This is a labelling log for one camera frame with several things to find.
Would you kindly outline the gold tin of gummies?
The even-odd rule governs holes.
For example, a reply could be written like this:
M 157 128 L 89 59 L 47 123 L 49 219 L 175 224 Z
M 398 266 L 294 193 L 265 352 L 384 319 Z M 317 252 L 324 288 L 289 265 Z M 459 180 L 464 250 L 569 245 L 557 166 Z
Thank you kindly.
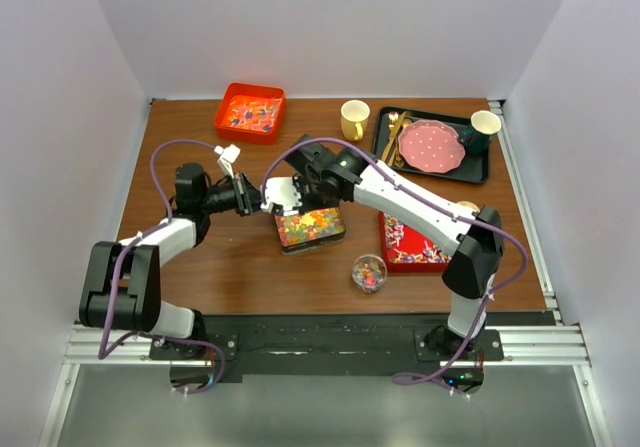
M 346 225 L 338 207 L 275 216 L 282 252 L 292 254 L 342 240 Z

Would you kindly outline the orange tray of candies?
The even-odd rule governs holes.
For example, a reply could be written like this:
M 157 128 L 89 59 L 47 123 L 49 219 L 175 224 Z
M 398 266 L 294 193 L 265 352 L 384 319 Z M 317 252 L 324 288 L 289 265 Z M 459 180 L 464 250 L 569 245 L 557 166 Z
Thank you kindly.
M 273 145 L 285 111 L 284 89 L 233 82 L 219 103 L 213 126 L 218 137 L 224 140 Z

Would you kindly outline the red tray of lollipops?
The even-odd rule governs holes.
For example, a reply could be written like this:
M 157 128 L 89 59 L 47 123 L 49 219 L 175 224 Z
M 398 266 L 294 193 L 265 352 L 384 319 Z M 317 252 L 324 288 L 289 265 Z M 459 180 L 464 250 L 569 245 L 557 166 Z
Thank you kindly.
M 380 212 L 378 214 L 382 258 L 390 273 L 440 273 L 450 257 L 429 238 L 398 220 Z

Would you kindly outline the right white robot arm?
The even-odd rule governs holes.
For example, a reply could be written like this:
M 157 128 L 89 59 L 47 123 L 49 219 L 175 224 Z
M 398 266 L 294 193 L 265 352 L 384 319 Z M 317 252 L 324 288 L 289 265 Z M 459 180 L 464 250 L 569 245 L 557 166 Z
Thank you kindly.
M 486 301 L 504 254 L 499 213 L 490 206 L 480 212 L 443 199 L 395 173 L 382 160 L 346 141 L 334 153 L 321 139 L 301 137 L 283 155 L 297 173 L 292 197 L 296 210 L 323 202 L 354 202 L 397 218 L 425 235 L 450 257 L 442 274 L 452 292 L 446 326 L 429 340 L 459 360 L 481 347 Z

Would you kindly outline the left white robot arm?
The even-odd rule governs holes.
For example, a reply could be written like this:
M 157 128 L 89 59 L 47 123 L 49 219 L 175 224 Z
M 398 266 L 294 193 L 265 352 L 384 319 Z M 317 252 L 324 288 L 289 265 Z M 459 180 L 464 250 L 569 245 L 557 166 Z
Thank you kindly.
M 200 357 L 207 347 L 203 315 L 162 299 L 161 268 L 202 243 L 212 214 L 234 211 L 247 216 L 260 206 L 260 191 L 246 174 L 227 174 L 212 182 L 200 164 L 186 163 L 176 169 L 167 218 L 129 239 L 96 243 L 79 320 L 85 327 L 103 330 L 98 358 L 105 359 L 123 343 L 109 341 L 112 330 L 161 338 L 185 359 Z

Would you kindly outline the clear plastic jar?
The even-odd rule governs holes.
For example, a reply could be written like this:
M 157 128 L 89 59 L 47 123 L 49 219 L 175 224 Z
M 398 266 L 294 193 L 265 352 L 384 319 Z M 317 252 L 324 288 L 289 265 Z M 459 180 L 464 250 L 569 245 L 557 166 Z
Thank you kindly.
M 362 292 L 373 294 L 386 282 L 388 270 L 381 257 L 365 254 L 354 261 L 351 275 L 354 283 Z

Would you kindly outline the gold jar lid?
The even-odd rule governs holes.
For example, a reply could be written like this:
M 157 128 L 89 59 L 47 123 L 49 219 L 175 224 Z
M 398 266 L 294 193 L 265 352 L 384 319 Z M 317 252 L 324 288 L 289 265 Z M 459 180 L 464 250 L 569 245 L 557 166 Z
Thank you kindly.
M 472 210 L 474 213 L 480 212 L 480 207 L 473 202 L 470 201 L 458 201 L 457 205 L 468 208 Z

